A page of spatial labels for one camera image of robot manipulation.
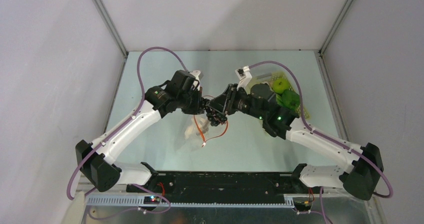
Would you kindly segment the white oyster mushroom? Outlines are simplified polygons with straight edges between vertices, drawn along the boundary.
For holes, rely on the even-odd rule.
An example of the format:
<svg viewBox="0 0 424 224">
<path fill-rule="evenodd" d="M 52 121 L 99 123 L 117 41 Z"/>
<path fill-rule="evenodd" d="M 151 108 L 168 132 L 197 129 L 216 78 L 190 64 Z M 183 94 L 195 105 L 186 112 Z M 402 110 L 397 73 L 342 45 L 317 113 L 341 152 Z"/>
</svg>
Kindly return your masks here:
<svg viewBox="0 0 424 224">
<path fill-rule="evenodd" d="M 189 139 L 190 137 L 193 137 L 194 135 L 200 136 L 200 132 L 205 135 L 208 133 L 210 128 L 210 121 L 207 120 L 204 117 L 201 117 L 199 115 L 195 115 L 191 118 L 191 123 L 188 125 L 184 132 L 184 138 Z"/>
</svg>

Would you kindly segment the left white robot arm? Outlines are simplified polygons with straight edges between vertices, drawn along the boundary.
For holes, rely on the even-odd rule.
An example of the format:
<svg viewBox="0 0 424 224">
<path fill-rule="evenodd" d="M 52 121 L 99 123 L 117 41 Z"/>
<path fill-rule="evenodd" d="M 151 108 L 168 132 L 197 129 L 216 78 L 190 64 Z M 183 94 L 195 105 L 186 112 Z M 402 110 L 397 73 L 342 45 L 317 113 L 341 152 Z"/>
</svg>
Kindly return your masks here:
<svg viewBox="0 0 424 224">
<path fill-rule="evenodd" d="M 120 184 L 137 184 L 152 192 L 158 186 L 155 170 L 147 163 L 118 162 L 120 154 L 145 130 L 177 109 L 188 115 L 203 112 L 199 70 L 178 70 L 171 80 L 149 88 L 131 113 L 101 137 L 76 145 L 79 170 L 99 192 Z"/>
</svg>

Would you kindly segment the green bell pepper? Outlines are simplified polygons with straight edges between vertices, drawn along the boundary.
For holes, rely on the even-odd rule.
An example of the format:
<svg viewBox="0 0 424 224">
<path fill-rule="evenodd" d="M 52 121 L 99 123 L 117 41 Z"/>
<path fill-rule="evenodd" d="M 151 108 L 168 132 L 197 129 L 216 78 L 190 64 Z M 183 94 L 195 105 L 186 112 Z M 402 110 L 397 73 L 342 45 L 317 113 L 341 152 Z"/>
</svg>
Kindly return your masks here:
<svg viewBox="0 0 424 224">
<path fill-rule="evenodd" d="M 281 95 L 283 106 L 296 110 L 300 106 L 300 96 L 295 91 L 287 89 Z"/>
</svg>

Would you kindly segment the cream perforated plastic basket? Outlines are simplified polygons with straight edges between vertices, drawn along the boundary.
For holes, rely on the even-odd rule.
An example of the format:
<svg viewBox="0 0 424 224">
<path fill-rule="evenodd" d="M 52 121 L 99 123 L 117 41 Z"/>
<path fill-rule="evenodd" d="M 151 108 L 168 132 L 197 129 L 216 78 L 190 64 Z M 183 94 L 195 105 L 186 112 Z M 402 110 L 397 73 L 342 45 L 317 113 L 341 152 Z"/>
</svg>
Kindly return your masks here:
<svg viewBox="0 0 424 224">
<path fill-rule="evenodd" d="M 307 109 L 301 107 L 301 99 L 295 83 L 290 81 L 282 71 L 253 77 L 248 83 L 246 91 L 254 96 L 266 98 L 270 102 L 294 110 L 298 115 L 303 113 L 306 119 L 310 118 Z"/>
</svg>

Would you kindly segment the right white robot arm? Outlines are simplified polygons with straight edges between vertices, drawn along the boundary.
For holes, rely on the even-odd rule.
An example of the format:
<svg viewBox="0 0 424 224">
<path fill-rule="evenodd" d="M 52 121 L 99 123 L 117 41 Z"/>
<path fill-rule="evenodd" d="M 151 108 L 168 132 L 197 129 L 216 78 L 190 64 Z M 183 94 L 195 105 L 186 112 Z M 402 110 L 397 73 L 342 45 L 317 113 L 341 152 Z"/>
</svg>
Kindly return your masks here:
<svg viewBox="0 0 424 224">
<path fill-rule="evenodd" d="M 295 192 L 323 186 L 344 189 L 361 200 L 370 200 L 376 194 L 384 170 L 376 145 L 361 146 L 328 136 L 303 121 L 294 110 L 279 105 L 270 90 L 266 93 L 268 97 L 256 96 L 230 84 L 221 95 L 207 101 L 206 107 L 217 116 L 241 112 L 259 119 L 270 136 L 298 143 L 336 163 L 335 166 L 299 164 L 290 180 Z"/>
</svg>

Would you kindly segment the clear zip top bag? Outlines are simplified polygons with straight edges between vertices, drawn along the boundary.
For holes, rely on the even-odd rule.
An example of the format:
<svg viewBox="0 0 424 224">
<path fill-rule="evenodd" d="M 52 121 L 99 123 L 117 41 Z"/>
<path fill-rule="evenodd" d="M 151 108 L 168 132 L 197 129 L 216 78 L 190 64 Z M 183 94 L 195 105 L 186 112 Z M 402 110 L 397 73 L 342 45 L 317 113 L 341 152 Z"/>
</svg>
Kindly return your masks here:
<svg viewBox="0 0 424 224">
<path fill-rule="evenodd" d="M 190 151 L 197 151 L 201 148 L 204 148 L 210 142 L 216 141 L 218 138 L 223 137 L 229 129 L 229 121 L 227 121 L 227 124 L 219 125 L 217 127 L 213 127 L 213 126 L 210 125 L 208 133 L 203 135 L 203 133 L 200 132 L 200 134 L 202 135 L 201 137 L 194 135 L 193 137 L 190 137 L 189 139 L 185 139 L 184 138 L 184 131 L 186 130 L 188 125 L 191 123 L 191 118 L 193 116 L 194 115 L 190 115 L 188 117 L 186 123 L 184 124 L 184 127 L 182 128 L 182 131 L 181 131 L 181 133 L 180 133 L 180 135 L 177 139 L 179 141 L 179 147 L 178 148 L 183 147 L 183 148 L 189 149 Z M 199 114 L 199 116 L 207 119 L 205 112 L 204 112 L 204 114 Z"/>
</svg>

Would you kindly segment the dark purple grape bunch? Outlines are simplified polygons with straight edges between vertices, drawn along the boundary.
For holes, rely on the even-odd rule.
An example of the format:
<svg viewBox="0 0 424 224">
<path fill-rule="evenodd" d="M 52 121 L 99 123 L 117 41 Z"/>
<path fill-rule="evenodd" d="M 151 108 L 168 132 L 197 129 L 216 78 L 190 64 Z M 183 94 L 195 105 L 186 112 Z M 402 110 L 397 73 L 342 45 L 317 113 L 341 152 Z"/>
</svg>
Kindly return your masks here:
<svg viewBox="0 0 424 224">
<path fill-rule="evenodd" d="M 218 113 L 216 110 L 211 109 L 210 107 L 206 107 L 206 117 L 210 122 L 210 125 L 213 127 L 217 127 L 219 125 L 227 124 L 227 117 L 221 113 Z"/>
</svg>

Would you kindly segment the green apple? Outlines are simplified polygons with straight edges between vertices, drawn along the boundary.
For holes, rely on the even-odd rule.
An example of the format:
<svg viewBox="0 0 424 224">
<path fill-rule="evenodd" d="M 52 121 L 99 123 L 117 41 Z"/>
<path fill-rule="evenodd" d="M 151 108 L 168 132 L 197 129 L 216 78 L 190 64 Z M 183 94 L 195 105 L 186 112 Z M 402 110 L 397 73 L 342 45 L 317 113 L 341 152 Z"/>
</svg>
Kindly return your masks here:
<svg viewBox="0 0 424 224">
<path fill-rule="evenodd" d="M 284 78 L 278 78 L 273 81 L 272 84 L 272 90 L 276 93 L 281 95 L 285 90 L 290 88 L 290 83 L 287 79 Z"/>
</svg>

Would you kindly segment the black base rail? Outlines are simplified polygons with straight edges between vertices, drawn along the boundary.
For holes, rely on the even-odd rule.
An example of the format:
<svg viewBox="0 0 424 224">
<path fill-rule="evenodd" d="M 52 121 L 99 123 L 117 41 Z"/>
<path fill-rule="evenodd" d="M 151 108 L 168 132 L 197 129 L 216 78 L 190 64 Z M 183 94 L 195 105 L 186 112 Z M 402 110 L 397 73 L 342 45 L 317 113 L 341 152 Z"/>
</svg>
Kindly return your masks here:
<svg viewBox="0 0 424 224">
<path fill-rule="evenodd" d="M 144 188 L 174 204 L 285 204 L 286 194 L 319 193 L 290 172 L 159 171 Z"/>
</svg>

